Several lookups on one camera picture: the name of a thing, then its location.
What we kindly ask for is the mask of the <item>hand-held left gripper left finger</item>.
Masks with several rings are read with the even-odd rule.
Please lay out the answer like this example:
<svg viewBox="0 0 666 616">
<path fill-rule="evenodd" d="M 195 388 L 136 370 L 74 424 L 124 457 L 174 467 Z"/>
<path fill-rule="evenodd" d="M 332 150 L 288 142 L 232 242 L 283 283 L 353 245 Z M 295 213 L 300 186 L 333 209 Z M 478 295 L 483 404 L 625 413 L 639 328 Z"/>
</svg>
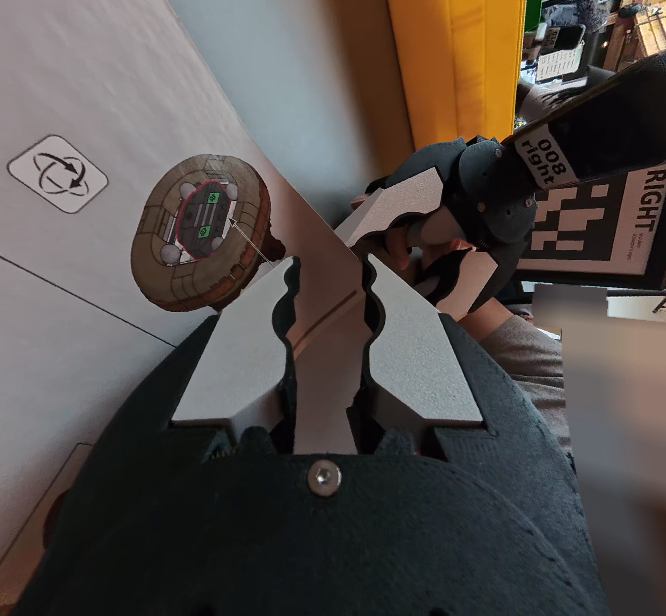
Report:
<svg viewBox="0 0 666 616">
<path fill-rule="evenodd" d="M 172 414 L 177 426 L 248 428 L 293 442 L 296 370 L 287 333 L 296 321 L 300 259 L 290 256 L 247 287 L 220 314 Z"/>
</svg>

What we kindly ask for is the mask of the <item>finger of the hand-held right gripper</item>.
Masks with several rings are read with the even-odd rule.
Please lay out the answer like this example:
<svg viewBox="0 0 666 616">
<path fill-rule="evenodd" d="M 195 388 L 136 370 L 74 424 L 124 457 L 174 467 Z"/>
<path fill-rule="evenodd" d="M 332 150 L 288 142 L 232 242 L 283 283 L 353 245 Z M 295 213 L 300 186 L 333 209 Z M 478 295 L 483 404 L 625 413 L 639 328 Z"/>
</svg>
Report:
<svg viewBox="0 0 666 616">
<path fill-rule="evenodd" d="M 353 248 L 360 240 L 394 227 L 404 218 L 423 218 L 442 204 L 444 183 L 435 167 L 387 188 L 376 189 L 337 229 L 337 238 Z"/>
<path fill-rule="evenodd" d="M 496 269 L 496 262 L 485 252 L 455 250 L 421 272 L 416 291 L 439 313 L 458 321 L 471 312 Z"/>
</svg>

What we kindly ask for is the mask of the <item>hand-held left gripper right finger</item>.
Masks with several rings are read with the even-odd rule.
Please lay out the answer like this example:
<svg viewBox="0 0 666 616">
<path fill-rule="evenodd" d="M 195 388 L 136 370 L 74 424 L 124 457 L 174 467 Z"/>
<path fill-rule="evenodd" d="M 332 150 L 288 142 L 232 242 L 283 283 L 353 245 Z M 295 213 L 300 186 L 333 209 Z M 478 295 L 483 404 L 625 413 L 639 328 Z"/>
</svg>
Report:
<svg viewBox="0 0 666 616">
<path fill-rule="evenodd" d="M 359 454 L 373 454 L 389 431 L 416 450 L 430 431 L 477 431 L 484 419 L 436 308 L 375 255 L 364 257 L 360 387 L 348 408 Z"/>
</svg>

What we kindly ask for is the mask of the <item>instruction booklet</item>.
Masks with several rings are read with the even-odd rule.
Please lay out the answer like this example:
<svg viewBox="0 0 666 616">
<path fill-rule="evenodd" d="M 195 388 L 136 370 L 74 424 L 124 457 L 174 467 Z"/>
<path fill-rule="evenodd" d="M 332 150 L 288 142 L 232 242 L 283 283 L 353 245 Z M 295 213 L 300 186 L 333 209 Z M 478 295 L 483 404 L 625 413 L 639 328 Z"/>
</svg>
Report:
<svg viewBox="0 0 666 616">
<path fill-rule="evenodd" d="M 1 0 L 1 553 L 77 444 L 208 315 L 130 272 L 157 181 L 196 154 L 262 176 L 301 260 L 299 339 L 360 262 L 253 141 L 167 0 Z"/>
</svg>

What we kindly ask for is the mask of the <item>person's right forearm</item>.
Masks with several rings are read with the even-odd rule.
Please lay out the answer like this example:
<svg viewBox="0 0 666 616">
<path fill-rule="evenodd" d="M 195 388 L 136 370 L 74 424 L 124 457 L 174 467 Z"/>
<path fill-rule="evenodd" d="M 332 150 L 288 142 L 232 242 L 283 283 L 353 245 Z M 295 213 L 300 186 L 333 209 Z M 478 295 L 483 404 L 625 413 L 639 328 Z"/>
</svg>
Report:
<svg viewBox="0 0 666 616">
<path fill-rule="evenodd" d="M 457 323 L 474 340 L 481 342 L 512 318 L 519 318 L 528 323 L 533 322 L 531 312 L 526 306 L 503 304 L 498 299 L 492 298 L 476 311 L 457 320 Z"/>
</svg>

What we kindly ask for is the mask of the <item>person's right hand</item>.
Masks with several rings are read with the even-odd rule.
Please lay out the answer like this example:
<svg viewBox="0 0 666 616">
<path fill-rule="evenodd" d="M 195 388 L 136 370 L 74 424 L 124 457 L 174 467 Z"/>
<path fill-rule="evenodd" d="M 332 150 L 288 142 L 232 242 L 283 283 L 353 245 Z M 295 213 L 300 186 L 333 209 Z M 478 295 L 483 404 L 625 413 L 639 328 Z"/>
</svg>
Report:
<svg viewBox="0 0 666 616">
<path fill-rule="evenodd" d="M 406 243 L 408 235 L 408 226 L 400 228 L 391 228 L 386 233 L 386 249 L 393 262 L 393 269 L 402 272 L 407 270 L 410 265 L 410 253 Z M 443 244 L 425 245 L 422 249 L 421 266 L 428 268 L 441 257 L 457 251 L 475 251 L 476 248 L 467 243 L 464 239 L 454 239 Z"/>
</svg>

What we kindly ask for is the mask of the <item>person's grey printed shirt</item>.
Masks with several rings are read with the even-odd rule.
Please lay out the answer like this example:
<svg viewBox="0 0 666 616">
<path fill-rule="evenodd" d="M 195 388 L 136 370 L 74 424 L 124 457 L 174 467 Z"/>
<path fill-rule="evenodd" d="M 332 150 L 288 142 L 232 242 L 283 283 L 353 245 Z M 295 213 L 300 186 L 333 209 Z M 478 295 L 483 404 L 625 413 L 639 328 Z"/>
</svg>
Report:
<svg viewBox="0 0 666 616">
<path fill-rule="evenodd" d="M 529 396 L 574 470 L 561 343 L 510 312 L 480 344 Z"/>
</svg>

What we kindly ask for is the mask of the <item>yellow plastic bin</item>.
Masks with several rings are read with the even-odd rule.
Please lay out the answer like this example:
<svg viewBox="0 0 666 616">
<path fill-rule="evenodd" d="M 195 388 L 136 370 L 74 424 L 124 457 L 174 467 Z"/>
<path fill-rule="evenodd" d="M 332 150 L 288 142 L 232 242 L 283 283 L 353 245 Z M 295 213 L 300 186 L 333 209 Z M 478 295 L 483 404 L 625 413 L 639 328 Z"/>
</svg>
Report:
<svg viewBox="0 0 666 616">
<path fill-rule="evenodd" d="M 513 131 L 526 0 L 387 0 L 413 143 Z"/>
</svg>

